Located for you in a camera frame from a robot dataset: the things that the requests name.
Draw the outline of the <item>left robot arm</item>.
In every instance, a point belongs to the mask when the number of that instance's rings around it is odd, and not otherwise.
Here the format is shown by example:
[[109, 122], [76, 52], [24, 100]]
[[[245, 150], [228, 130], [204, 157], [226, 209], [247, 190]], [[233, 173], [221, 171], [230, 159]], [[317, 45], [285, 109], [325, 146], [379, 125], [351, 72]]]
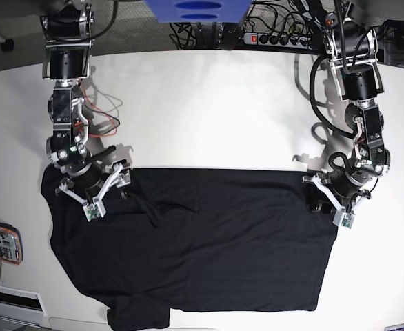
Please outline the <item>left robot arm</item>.
[[[379, 179], [390, 167], [390, 152], [383, 140], [384, 119], [375, 101], [384, 91], [378, 70], [378, 19], [369, 19], [353, 1], [335, 1], [323, 26], [325, 53], [310, 72], [310, 104], [321, 123], [352, 141], [350, 155], [334, 152], [328, 157], [330, 173], [305, 177], [307, 199], [313, 212], [342, 210], [353, 215], [356, 203], [370, 199], [365, 185]], [[347, 130], [337, 128], [318, 108], [315, 98], [316, 73], [328, 62], [341, 101], [347, 102], [344, 119]]]

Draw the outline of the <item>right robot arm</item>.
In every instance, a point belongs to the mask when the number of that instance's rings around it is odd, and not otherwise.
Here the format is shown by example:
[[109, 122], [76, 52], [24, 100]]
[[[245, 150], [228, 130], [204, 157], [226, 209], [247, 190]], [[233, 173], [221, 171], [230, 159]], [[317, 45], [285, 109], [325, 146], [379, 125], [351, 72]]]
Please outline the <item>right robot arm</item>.
[[62, 1], [41, 16], [45, 37], [43, 78], [54, 83], [48, 99], [52, 135], [46, 143], [50, 163], [63, 174], [58, 191], [79, 196], [82, 203], [93, 201], [103, 187], [101, 161], [111, 148], [93, 155], [87, 144], [117, 132], [120, 121], [89, 103], [82, 82], [91, 73], [90, 56], [94, 40], [94, 11], [90, 1], [77, 6]]

